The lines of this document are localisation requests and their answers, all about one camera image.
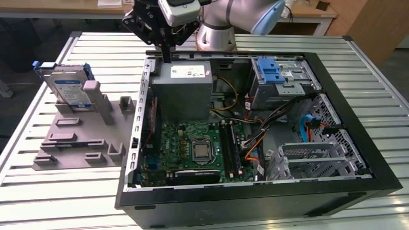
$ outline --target motherboard chip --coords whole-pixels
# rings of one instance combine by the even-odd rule
[[[192,160],[203,165],[212,160],[212,144],[208,138],[196,138],[192,140],[194,155]]]
[[[207,145],[195,145],[195,157],[196,158],[202,158],[202,157],[208,158],[210,157]]]

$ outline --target aluminum table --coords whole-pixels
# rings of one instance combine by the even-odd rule
[[[130,33],[74,33],[58,63],[94,68],[112,100],[138,97],[146,51],[152,46]],[[343,37],[236,36],[238,49],[316,52],[399,177],[404,189],[333,216],[246,222],[191,229],[337,230],[409,228],[409,104],[353,41]],[[179,50],[194,50],[188,40]],[[120,167],[35,171],[32,160],[58,109],[43,84],[0,155],[2,229],[139,229],[114,208]]]

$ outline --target gray power supply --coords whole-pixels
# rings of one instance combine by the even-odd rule
[[[164,122],[208,121],[212,94],[210,61],[163,63],[160,76],[154,77]]]

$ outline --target connector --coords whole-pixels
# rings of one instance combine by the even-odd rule
[[[311,129],[320,128],[320,126],[321,126],[321,117],[316,116],[309,122],[305,123],[305,125]]]
[[[264,83],[286,83],[286,78],[280,74],[280,66],[272,58],[259,58],[259,69],[262,71]]]
[[[324,127],[323,134],[324,135],[336,134],[340,131],[340,129],[344,129],[343,125],[333,125],[333,126]]]

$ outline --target red wire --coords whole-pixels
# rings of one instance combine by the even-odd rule
[[[154,108],[155,108],[155,99],[152,99],[152,108],[151,108],[151,132],[150,132],[150,136],[148,136],[148,139],[146,141],[146,144],[143,146],[143,149],[147,147],[148,141],[150,141],[151,136],[154,134]]]
[[[311,128],[307,128],[308,131],[308,141],[312,142],[313,141],[313,132]]]

